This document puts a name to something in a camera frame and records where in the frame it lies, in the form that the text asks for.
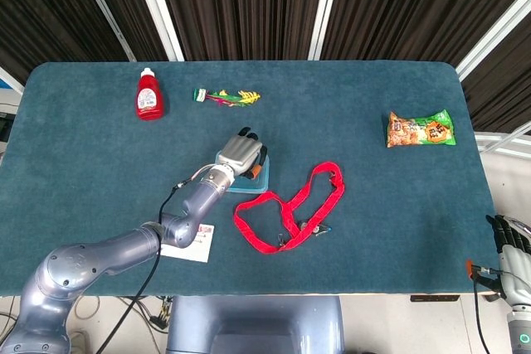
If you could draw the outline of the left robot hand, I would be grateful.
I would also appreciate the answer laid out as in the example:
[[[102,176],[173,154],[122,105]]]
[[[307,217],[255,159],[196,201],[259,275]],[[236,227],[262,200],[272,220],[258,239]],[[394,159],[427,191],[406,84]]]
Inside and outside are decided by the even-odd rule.
[[[235,177],[256,180],[264,167],[268,148],[250,127],[244,127],[229,139],[219,152],[216,163],[230,167]]]

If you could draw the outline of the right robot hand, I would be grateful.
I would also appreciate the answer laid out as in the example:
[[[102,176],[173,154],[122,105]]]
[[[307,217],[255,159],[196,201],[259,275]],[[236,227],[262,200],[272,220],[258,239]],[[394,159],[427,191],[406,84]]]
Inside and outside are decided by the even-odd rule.
[[[466,263],[468,277],[498,293],[516,311],[531,313],[531,224],[511,216],[486,215],[499,258],[499,268]]]

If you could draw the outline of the blue container lid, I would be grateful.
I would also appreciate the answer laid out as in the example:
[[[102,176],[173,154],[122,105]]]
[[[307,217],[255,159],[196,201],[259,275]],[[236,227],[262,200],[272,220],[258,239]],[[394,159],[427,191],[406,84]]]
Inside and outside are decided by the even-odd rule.
[[[238,176],[227,191],[238,194],[259,195],[268,190],[269,179],[270,159],[269,156],[266,156],[261,172],[256,179],[248,179],[243,176]]]

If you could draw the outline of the colourful feather toy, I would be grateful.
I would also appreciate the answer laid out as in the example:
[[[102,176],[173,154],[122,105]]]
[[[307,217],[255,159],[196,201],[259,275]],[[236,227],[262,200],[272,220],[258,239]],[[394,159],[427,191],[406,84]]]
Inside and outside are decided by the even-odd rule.
[[[196,102],[203,103],[206,100],[214,101],[228,107],[246,107],[253,105],[261,98],[261,95],[255,91],[240,90],[236,95],[231,95],[225,90],[208,91],[204,88],[195,89],[193,99]]]

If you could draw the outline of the red ketchup squeeze bottle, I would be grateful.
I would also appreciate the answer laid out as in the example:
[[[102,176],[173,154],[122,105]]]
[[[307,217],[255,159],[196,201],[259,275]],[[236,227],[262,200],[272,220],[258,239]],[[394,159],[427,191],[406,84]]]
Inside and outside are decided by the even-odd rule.
[[[164,115],[163,93],[154,72],[148,67],[140,73],[136,114],[141,120],[161,119]]]

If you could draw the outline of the teal carpet table mat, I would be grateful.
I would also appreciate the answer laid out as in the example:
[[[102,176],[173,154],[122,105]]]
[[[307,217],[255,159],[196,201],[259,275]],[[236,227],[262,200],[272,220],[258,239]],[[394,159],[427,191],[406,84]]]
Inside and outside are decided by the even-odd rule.
[[[143,65],[45,63],[26,83],[0,163],[0,296],[18,295],[62,245],[178,214],[193,186],[172,186],[213,162],[250,127],[268,147],[269,188],[289,200],[311,170],[336,162],[345,193],[332,231],[263,255],[234,226],[245,197],[226,194],[207,263],[164,258],[92,294],[467,293],[465,264],[497,261],[494,213],[463,90],[446,63],[414,61],[156,62],[165,115],[134,103]],[[193,99],[195,89],[255,91],[246,107]],[[389,114],[449,113],[456,145],[387,147]]]

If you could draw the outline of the white card with red print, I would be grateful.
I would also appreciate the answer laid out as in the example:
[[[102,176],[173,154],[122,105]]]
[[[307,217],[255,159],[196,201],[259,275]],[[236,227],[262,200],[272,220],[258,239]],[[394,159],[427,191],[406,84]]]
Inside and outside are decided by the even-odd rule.
[[[178,248],[171,245],[162,245],[162,256],[185,259],[189,261],[207,263],[212,246],[215,231],[214,225],[200,224],[194,241],[186,248]]]

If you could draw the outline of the metal clip with blue tip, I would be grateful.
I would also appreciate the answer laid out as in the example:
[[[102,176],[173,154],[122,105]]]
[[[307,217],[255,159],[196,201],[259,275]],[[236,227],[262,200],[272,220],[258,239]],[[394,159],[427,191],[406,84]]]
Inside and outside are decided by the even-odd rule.
[[[298,224],[298,227],[300,228],[300,230],[304,230],[308,226],[308,224],[309,223],[307,221],[301,221]],[[311,235],[320,236],[320,235],[329,233],[331,231],[332,231],[332,228],[330,226],[320,223],[311,231]]]

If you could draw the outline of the green orange snack bag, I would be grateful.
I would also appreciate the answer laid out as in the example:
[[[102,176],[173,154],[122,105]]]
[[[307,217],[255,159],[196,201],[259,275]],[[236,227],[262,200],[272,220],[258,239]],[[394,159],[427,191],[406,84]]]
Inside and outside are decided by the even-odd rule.
[[[456,145],[453,121],[446,109],[429,117],[402,118],[389,114],[387,147],[411,145]]]

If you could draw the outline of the blue-grey robot torso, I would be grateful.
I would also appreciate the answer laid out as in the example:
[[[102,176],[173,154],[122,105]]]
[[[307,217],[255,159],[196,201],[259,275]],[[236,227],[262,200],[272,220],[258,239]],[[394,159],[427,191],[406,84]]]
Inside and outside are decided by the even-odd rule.
[[[166,354],[343,354],[341,303],[327,295],[175,296]]]

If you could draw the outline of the grey shoe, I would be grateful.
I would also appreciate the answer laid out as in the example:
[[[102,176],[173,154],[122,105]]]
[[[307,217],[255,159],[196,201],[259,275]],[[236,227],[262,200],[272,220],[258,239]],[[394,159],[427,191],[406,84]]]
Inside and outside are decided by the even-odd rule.
[[[70,354],[90,354],[90,339],[85,332],[71,332],[69,338],[71,341]]]

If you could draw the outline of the white metal frame rail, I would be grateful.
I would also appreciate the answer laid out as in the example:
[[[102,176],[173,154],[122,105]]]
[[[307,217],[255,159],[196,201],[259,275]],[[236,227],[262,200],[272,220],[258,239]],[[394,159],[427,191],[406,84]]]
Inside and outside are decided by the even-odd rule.
[[[531,160],[531,121],[511,133],[475,132],[480,153],[499,154]]]

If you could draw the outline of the white frame post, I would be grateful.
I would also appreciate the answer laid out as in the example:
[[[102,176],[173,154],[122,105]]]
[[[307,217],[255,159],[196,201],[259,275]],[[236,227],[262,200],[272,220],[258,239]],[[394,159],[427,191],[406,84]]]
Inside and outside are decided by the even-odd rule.
[[[463,82],[530,13],[531,0],[514,0],[455,68],[459,81]]]
[[[318,1],[314,27],[310,38],[308,61],[318,61],[320,59],[333,4],[334,0]]]
[[[185,61],[166,0],[145,0],[169,61]]]

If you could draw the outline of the thin grey frame post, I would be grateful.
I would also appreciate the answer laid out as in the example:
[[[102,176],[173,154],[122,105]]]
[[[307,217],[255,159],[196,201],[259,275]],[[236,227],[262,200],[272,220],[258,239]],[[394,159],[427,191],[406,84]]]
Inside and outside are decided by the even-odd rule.
[[[119,28],[119,24],[116,21],[112,11],[110,10],[108,3],[105,0],[95,0],[98,8],[102,12],[105,20],[110,26],[110,29],[114,33],[116,39],[118,40],[119,44],[121,45],[125,55],[127,56],[128,60],[131,62],[136,62],[137,58],[134,55],[127,39],[125,38],[123,32]]]

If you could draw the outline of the white frame with blue sticker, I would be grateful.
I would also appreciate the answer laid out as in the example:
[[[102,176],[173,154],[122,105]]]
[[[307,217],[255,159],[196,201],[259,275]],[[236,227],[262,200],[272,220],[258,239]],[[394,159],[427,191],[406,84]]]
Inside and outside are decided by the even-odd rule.
[[[14,78],[11,74],[9,74],[1,66],[0,66],[0,80],[2,80],[7,85],[9,85],[9,87],[15,90],[19,95],[23,95],[24,89],[25,89],[24,85],[20,81],[18,81],[16,78]]]

